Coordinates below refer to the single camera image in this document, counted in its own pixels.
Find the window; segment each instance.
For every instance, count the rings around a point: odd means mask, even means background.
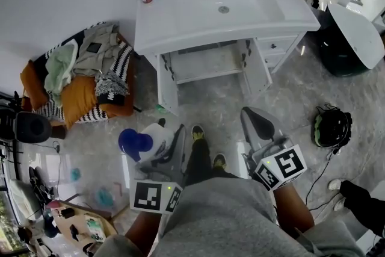
[[[16,221],[5,182],[4,166],[0,168],[0,255],[32,256],[17,235]]]

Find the black helmet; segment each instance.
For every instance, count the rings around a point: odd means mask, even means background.
[[[346,145],[351,136],[352,118],[350,113],[344,113],[337,107],[323,110],[315,118],[314,141],[318,147],[341,148]]]

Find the black speaker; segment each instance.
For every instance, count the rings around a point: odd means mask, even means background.
[[[42,143],[52,133],[49,120],[38,114],[21,111],[16,115],[16,139],[22,143]]]

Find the black pants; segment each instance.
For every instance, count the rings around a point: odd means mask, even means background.
[[[198,139],[192,146],[191,156],[186,169],[186,186],[215,177],[238,178],[231,173],[225,172],[221,167],[212,168],[210,150],[206,140]]]
[[[379,237],[385,227],[385,201],[371,198],[364,188],[350,181],[341,183],[340,193],[346,197],[345,207],[351,210],[356,219]]]

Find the shoe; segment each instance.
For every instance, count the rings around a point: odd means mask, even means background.
[[[335,211],[341,210],[344,207],[345,200],[346,198],[342,198],[338,200],[337,203],[334,205],[334,210]]]
[[[212,168],[221,167],[223,170],[225,170],[226,166],[226,157],[222,153],[218,153],[212,162]]]
[[[205,132],[200,125],[194,125],[191,130],[192,140],[205,139]]]
[[[331,191],[339,190],[341,187],[341,183],[343,183],[343,181],[345,181],[345,179],[342,179],[342,178],[331,180],[327,187]]]

